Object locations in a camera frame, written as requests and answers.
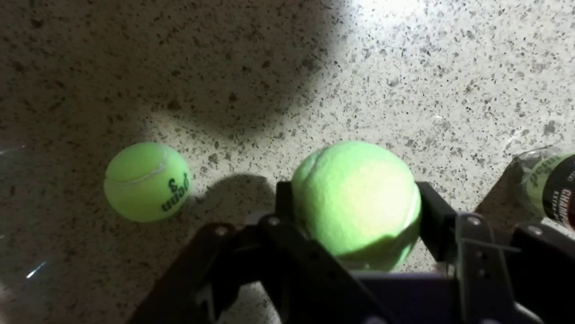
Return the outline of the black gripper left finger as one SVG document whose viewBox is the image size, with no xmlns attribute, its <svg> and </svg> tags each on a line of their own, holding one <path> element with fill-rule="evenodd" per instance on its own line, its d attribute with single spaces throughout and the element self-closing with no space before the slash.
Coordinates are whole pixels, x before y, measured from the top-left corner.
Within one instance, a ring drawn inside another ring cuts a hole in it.
<svg viewBox="0 0 575 324">
<path fill-rule="evenodd" d="M 282 222 L 294 222 L 294 218 L 293 218 L 293 189 L 291 189 L 289 182 L 276 184 L 275 216 Z"/>
</svg>

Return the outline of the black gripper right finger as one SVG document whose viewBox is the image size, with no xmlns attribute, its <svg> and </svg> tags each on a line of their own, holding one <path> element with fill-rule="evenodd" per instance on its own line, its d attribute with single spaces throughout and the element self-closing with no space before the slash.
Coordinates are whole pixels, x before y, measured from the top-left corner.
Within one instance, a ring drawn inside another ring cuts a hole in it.
<svg viewBox="0 0 575 324">
<path fill-rule="evenodd" d="M 420 240 L 438 263 L 451 263 L 456 256 L 454 220 L 458 213 L 429 182 L 417 184 L 420 191 Z"/>
</svg>

